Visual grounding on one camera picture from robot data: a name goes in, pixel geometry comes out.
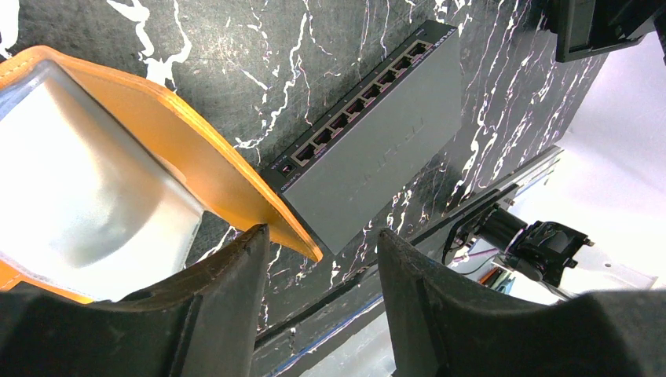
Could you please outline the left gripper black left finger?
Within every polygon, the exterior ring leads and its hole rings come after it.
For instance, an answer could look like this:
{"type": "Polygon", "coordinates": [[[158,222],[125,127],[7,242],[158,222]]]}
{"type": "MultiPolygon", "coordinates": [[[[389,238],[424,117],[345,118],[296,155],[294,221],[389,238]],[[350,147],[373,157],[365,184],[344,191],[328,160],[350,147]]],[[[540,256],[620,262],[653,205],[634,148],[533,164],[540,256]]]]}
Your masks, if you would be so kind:
{"type": "Polygon", "coordinates": [[[118,302],[81,304],[28,283],[1,295],[4,376],[247,376],[269,227],[118,302]]]}

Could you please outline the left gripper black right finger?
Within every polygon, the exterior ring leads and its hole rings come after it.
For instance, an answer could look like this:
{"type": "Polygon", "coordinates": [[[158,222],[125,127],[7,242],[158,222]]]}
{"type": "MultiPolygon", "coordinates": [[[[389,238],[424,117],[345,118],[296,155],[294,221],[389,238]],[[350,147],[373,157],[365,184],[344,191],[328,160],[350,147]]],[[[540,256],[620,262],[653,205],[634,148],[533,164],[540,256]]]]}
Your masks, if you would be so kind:
{"type": "Polygon", "coordinates": [[[544,306],[484,287],[384,229],[378,265],[399,376],[662,376],[665,293],[544,306]]]}

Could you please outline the orange leather card holder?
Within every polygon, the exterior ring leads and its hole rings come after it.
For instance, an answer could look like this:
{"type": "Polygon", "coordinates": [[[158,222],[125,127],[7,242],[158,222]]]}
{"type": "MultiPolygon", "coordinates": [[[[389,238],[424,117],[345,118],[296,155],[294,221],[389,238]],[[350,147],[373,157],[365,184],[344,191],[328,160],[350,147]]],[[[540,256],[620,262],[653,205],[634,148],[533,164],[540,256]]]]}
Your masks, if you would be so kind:
{"type": "Polygon", "coordinates": [[[185,267],[205,214],[318,262],[284,201],[178,95],[28,48],[1,65],[1,290],[118,301],[185,267]]]}

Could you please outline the black plastic box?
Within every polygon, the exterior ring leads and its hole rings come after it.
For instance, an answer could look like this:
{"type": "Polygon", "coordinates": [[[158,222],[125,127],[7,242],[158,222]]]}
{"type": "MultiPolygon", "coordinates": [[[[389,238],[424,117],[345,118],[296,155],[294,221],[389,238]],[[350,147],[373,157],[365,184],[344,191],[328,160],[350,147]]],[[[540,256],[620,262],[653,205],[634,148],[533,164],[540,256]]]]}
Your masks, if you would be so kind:
{"type": "Polygon", "coordinates": [[[559,63],[637,46],[651,32],[665,47],[664,0],[549,1],[547,17],[559,63]]]}

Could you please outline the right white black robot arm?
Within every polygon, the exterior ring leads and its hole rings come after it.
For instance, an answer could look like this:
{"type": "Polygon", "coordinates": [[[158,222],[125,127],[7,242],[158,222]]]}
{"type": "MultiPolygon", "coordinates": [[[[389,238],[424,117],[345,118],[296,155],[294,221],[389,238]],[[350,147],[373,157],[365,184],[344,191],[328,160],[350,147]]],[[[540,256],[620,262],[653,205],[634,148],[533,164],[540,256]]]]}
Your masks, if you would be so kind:
{"type": "Polygon", "coordinates": [[[665,282],[615,262],[589,236],[553,221],[528,224],[499,204],[460,212],[445,228],[442,262],[451,264],[468,243],[487,243],[491,262],[519,273],[562,299],[592,291],[663,290],[665,282]]]}

